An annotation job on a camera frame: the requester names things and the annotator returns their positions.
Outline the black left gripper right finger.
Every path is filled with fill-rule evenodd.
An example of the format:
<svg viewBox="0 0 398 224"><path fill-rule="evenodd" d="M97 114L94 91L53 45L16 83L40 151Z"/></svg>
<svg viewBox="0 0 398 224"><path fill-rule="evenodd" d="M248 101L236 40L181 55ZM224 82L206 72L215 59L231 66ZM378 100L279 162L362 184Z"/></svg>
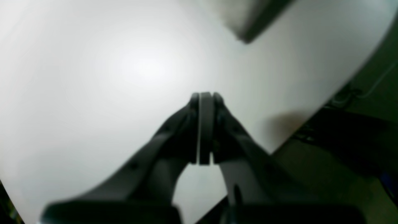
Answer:
<svg viewBox="0 0 398 224"><path fill-rule="evenodd" d="M321 200L265 152L213 94L215 162L229 207L222 224L365 224L355 206Z"/></svg>

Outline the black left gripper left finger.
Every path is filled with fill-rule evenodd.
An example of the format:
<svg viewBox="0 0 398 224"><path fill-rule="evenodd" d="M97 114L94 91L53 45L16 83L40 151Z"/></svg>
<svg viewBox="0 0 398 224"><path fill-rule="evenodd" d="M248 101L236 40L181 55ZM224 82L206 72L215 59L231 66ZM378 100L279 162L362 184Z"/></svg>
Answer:
<svg viewBox="0 0 398 224"><path fill-rule="evenodd" d="M199 94L170 116L151 140L87 193L48 205L42 224L180 224L175 186L197 157Z"/></svg>

